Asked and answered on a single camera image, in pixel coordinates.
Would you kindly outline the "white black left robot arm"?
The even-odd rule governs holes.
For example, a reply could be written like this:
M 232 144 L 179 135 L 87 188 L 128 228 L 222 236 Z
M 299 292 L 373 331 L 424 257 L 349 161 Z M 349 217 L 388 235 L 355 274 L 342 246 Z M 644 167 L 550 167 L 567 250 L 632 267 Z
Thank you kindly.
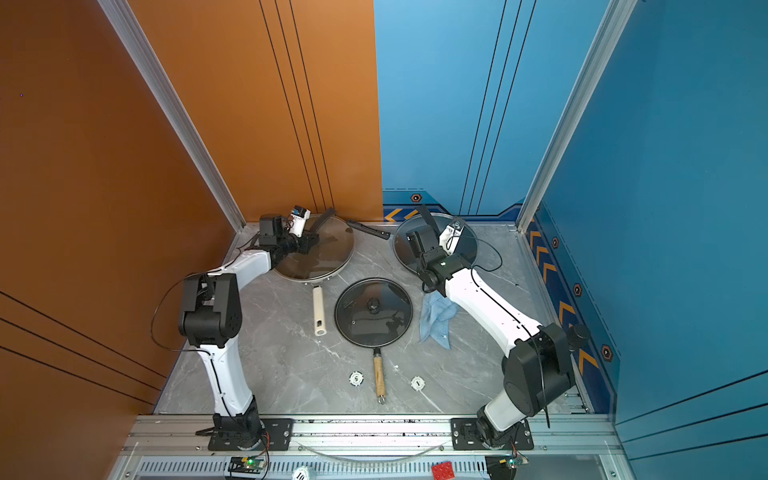
M 310 212 L 301 207 L 295 207 L 289 217 L 264 215 L 257 234 L 233 260 L 183 280 L 179 332 L 200 355 L 211 386 L 213 426 L 201 432 L 211 437 L 211 450 L 266 446 L 266 428 L 239 355 L 243 322 L 240 290 L 289 255 L 306 255 L 319 244 L 318 230 L 326 217 L 318 217 L 308 227 L 309 219 Z

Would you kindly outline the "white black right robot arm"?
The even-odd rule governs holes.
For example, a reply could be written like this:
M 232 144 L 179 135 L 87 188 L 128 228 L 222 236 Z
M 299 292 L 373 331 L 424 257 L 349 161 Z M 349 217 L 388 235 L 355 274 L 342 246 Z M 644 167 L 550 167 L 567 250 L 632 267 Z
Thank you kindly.
M 506 301 L 468 260 L 449 253 L 433 228 L 412 231 L 406 238 L 423 286 L 469 313 L 504 354 L 502 390 L 478 411 L 476 420 L 480 441 L 500 449 L 521 422 L 545 412 L 575 386 L 566 332 L 557 324 L 541 324 Z

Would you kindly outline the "light blue cloth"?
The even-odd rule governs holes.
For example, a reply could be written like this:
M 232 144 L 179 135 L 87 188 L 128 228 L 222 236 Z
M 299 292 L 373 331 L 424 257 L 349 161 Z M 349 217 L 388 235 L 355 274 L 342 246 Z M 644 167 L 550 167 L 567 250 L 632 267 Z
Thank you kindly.
M 432 339 L 442 348 L 450 350 L 450 322 L 457 313 L 458 305 L 440 292 L 426 294 L 419 320 L 420 342 Z

